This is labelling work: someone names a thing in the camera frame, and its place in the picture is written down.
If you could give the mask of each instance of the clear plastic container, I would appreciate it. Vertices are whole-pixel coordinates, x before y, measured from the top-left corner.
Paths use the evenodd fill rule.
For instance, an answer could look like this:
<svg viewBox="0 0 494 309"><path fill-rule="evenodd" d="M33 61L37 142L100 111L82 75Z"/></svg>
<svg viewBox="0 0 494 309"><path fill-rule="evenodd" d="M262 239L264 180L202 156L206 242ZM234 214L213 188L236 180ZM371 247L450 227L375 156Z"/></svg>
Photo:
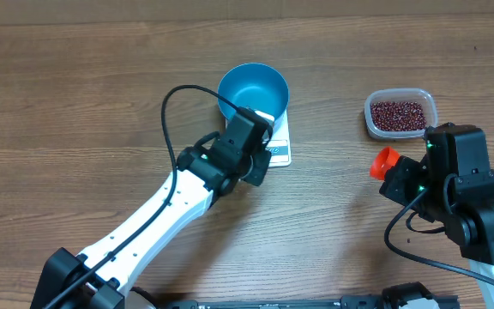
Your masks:
<svg viewBox="0 0 494 309"><path fill-rule="evenodd" d="M411 131L385 131L378 129L373 123L371 116L371 104L382 101L411 101L418 102L423 109L426 125L437 126L436 103L432 96L425 90L419 88L393 88L378 90L370 95L365 101L365 123L369 135L379 140L394 140L403 138L421 137L424 130Z"/></svg>

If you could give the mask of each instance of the wooden table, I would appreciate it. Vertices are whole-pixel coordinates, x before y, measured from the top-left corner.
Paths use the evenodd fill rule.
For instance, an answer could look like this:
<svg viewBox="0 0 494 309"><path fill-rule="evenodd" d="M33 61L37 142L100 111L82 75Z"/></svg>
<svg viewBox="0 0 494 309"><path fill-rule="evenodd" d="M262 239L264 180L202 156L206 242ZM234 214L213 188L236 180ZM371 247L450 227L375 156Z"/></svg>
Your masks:
<svg viewBox="0 0 494 309"><path fill-rule="evenodd" d="M170 171L166 92L216 89L246 62L289 82L292 165L221 199L138 285L198 300L291 300L421 281L483 307L474 280L386 248L400 207L378 194L368 168L389 142L367 136L362 111L375 90L424 88L440 122L485 130L494 167L494 15L0 27L0 308L28 308L57 248L92 244L160 187ZM173 97L168 123L178 152L223 120L214 98L189 91ZM393 146L425 151L420 140ZM442 235L401 225L392 241L467 267Z"/></svg>

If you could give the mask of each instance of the blue bowl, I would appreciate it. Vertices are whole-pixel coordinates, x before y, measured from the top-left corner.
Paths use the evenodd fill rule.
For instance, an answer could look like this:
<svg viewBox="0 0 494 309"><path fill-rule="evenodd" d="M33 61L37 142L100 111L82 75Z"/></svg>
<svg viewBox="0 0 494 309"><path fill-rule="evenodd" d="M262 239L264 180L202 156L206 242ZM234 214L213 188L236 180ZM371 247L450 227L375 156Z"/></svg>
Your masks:
<svg viewBox="0 0 494 309"><path fill-rule="evenodd" d="M265 112L281 119L289 104L289 87L285 78L266 64L241 64L231 69L220 81L219 94L240 107ZM219 100L224 117L232 119L235 111Z"/></svg>

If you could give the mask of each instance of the orange cap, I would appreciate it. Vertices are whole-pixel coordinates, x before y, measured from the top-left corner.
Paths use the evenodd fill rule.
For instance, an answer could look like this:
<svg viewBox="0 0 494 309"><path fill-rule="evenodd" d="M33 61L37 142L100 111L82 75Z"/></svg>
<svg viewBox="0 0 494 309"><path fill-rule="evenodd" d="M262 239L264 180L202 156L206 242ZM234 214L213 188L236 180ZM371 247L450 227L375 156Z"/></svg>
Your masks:
<svg viewBox="0 0 494 309"><path fill-rule="evenodd" d="M386 172L392 168L399 159L400 154L388 146L381 150L373 161L373 164L370 166L369 175L374 179L384 180Z"/></svg>

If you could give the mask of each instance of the black cable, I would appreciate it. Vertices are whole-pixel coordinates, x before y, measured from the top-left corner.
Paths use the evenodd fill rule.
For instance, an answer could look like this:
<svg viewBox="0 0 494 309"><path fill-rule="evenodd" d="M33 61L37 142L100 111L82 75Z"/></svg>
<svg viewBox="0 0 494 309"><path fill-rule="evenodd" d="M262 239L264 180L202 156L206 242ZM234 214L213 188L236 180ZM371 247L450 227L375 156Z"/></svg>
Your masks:
<svg viewBox="0 0 494 309"><path fill-rule="evenodd" d="M431 230L424 230L424 231L419 231L419 230L414 229L413 227L411 227L411 220L413 219L413 217L415 215L418 215L418 214L419 214L418 212L413 211L413 213L409 215L407 220L405 220L405 226L409 229L409 231L413 231L413 232L417 232L417 233L443 233L443 232L445 232L445 227L438 227L438 228L434 228Z"/></svg>
<svg viewBox="0 0 494 309"><path fill-rule="evenodd" d="M483 276L481 274L475 273L475 272L470 271L470 270L464 270L464 269L462 269L460 267L456 267L456 266L453 266L453 265L449 265L449 264L441 263L441 262L438 262L438 261L430 260L428 258L416 256L414 254L411 254L411 253L405 252L403 250L400 250L400 249L396 248L394 245L392 245L392 243L390 243L389 237L390 237L390 231L392 231L392 227L394 227L395 223L397 223L397 221L407 211L409 211L409 209L411 209L415 204L417 204L425 196L425 194L426 194L427 191L428 191L428 189L422 190L417 195L417 197L415 197L411 203L409 203L404 209L402 209L394 217L394 219L392 219L392 221L388 224L388 226L386 227L386 230L384 231L384 243L386 244L386 246L391 251L393 251L394 253L396 253L396 254L404 257L404 258L408 258L408 259L410 259L412 261L419 262L419 263L426 264L426 265L433 266L433 267L437 267L437 268L442 269L442 270L452 271L452 272L455 272L457 274L461 274L461 275L464 275L464 276L469 276L469 277L472 277L472 278L474 278L476 280L480 280L482 282L485 282L485 283L488 283L488 284L491 284L492 286L494 286L494 280L491 279L488 276Z"/></svg>
<svg viewBox="0 0 494 309"><path fill-rule="evenodd" d="M177 160L175 158L175 154L172 150L172 144L171 144L171 138L169 137L169 130L167 129L167 123L166 123L166 118L165 118L165 110L167 107L167 102L169 101L169 98L176 93L178 90L182 89L197 89L201 90L203 92L206 92L208 94L211 94L218 99L224 101L227 105L229 105L231 108L233 108L236 112L239 112L239 108L235 106L233 103L231 103L227 98L221 96L220 94L215 93L215 91L202 87L202 86L197 86L197 85L182 85L182 86L176 86L175 88L171 89L169 93L165 96L163 99L163 102L161 103L161 128L163 129L163 137L165 138L165 143L167 145L167 150L169 151L169 157L171 158L171 166L172 166L172 184L171 184L171 189L169 190L169 194L167 195L167 198L165 201L163 201L163 204L155 211L155 213L146 221L144 224L142 224L134 233L132 233L126 240L124 240L121 244L119 244L114 250L108 252L106 256L100 260L100 262L96 263L90 269L85 275L79 277L77 280L75 280L73 283L71 283L66 289L64 289L63 292L61 292L57 297L55 297L49 304L47 304L44 309L50 309L55 307L56 304L61 302L68 294L88 282L89 280L92 280L93 277L95 276L95 273L97 270L99 270L104 264L106 264L108 261L112 260L125 246L127 246L133 239L135 239L140 233L142 233L146 227L148 227L154 220L163 212L165 207L169 204L171 201L172 195L175 192L175 189L177 188Z"/></svg>

